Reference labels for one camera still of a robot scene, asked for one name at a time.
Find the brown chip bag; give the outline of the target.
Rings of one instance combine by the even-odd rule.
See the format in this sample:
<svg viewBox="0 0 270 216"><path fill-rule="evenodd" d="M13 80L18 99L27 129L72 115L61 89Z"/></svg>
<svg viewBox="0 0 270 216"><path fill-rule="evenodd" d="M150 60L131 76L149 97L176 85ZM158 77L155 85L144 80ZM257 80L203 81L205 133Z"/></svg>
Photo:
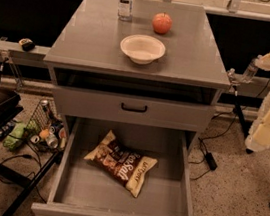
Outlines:
<svg viewBox="0 0 270 216"><path fill-rule="evenodd" d="M110 130L103 140L86 156L112 175L133 197L137 198L144 184L145 174L157 164L157 159L143 156L121 144Z"/></svg>

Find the grey drawer cabinet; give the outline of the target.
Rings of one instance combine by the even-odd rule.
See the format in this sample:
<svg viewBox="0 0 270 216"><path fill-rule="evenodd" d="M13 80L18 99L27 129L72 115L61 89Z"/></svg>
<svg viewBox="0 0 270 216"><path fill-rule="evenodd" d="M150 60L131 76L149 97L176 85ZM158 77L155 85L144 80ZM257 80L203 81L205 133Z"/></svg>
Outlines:
<svg viewBox="0 0 270 216"><path fill-rule="evenodd" d="M117 0L83 0L44 58L54 86L213 106L229 85L205 10L200 6L136 0L132 20L116 16ZM173 21L161 35L166 53L146 65L121 51L131 35L153 37L152 18ZM61 114L67 127L84 118ZM184 129L192 146L203 132Z"/></svg>

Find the closed grey upper drawer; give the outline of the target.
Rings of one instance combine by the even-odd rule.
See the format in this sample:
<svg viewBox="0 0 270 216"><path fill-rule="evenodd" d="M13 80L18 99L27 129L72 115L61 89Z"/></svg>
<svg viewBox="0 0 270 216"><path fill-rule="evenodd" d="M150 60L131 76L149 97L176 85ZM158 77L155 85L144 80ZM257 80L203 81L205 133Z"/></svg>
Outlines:
<svg viewBox="0 0 270 216"><path fill-rule="evenodd" d="M213 106L179 103L72 87L53 87L57 111L63 115L202 132Z"/></svg>

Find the open grey middle drawer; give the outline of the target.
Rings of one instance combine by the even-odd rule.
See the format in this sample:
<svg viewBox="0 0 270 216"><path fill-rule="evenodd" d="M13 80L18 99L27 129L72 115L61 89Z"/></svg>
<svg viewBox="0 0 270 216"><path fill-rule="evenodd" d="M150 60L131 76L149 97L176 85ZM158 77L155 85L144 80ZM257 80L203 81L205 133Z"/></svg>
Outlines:
<svg viewBox="0 0 270 216"><path fill-rule="evenodd" d="M114 132L122 144L154 157L139 196L84 156ZM193 216L184 131L97 119L75 120L56 180L36 216Z"/></svg>

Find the green bag on floor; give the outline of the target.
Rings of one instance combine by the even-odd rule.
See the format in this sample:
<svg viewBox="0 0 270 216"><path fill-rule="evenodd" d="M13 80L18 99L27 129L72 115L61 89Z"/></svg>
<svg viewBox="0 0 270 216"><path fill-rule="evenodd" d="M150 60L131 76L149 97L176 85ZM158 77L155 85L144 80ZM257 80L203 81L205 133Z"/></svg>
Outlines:
<svg viewBox="0 0 270 216"><path fill-rule="evenodd" d="M24 143L27 137L26 130L27 129L25 123L16 123L10 134L5 136L3 146L6 147L9 151L14 152L17 150L19 146Z"/></svg>

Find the black stand leg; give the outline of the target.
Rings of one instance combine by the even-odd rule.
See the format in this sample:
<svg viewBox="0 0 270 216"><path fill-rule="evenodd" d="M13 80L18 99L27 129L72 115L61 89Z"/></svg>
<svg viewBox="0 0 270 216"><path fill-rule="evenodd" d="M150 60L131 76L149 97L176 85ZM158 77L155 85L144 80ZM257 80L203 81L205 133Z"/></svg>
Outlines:
<svg viewBox="0 0 270 216"><path fill-rule="evenodd" d="M239 104L238 97L234 98L234 109L233 109L233 111L234 111L234 114L236 114L238 116L238 120L239 120L239 123L241 124L241 129L243 131L244 138L247 138L248 133L249 133L249 128L248 128L249 126L245 121L245 117L243 115L243 110L241 108L241 105Z"/></svg>

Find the small water bottle on ledge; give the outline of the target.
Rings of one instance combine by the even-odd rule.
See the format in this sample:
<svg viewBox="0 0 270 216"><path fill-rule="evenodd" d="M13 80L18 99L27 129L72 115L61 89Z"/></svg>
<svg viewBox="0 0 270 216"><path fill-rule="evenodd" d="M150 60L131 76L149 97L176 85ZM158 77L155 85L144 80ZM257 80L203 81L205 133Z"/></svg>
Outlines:
<svg viewBox="0 0 270 216"><path fill-rule="evenodd" d="M257 66L257 61L261 58L261 55L258 55L256 58L252 59L246 70L242 75L242 83L250 83L253 80L254 75L258 72L259 68Z"/></svg>

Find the metal clamp on ledge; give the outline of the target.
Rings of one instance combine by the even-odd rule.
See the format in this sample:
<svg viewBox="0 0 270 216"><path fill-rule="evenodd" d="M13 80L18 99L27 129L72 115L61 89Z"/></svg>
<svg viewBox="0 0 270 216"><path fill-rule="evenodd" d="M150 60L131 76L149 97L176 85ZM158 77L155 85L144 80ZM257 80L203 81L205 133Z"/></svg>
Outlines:
<svg viewBox="0 0 270 216"><path fill-rule="evenodd" d="M235 69L231 68L227 72L227 75L228 75L229 82L231 84L229 91L230 91L230 93L233 93L235 97L237 97L238 96L238 86L240 85L240 82L238 81L238 78L236 77L235 72L236 72Z"/></svg>

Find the red apple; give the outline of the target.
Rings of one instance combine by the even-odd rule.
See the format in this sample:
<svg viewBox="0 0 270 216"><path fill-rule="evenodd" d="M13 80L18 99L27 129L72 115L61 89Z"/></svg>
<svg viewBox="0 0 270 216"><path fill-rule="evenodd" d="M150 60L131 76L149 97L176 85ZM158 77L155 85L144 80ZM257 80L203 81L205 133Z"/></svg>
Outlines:
<svg viewBox="0 0 270 216"><path fill-rule="evenodd" d="M157 13L152 19L152 27L157 34L166 34L172 26L171 16L166 12Z"/></svg>

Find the white bowl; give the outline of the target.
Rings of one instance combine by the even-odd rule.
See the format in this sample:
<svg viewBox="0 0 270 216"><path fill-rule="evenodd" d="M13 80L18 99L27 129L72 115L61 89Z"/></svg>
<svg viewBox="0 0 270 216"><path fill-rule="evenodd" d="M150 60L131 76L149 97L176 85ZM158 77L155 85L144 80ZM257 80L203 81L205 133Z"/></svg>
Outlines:
<svg viewBox="0 0 270 216"><path fill-rule="evenodd" d="M135 64L146 65L161 58L166 53L165 45L149 35L131 35L122 39L121 51Z"/></svg>

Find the black yellow tape measure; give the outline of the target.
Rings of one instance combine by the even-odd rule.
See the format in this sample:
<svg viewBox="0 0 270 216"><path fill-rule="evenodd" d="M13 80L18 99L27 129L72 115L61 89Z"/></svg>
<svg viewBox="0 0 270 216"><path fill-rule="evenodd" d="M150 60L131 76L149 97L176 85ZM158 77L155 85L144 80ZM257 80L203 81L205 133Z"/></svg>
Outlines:
<svg viewBox="0 0 270 216"><path fill-rule="evenodd" d="M30 40L29 38L21 39L18 43L21 45L23 51L25 52L29 52L35 48L34 41Z"/></svg>

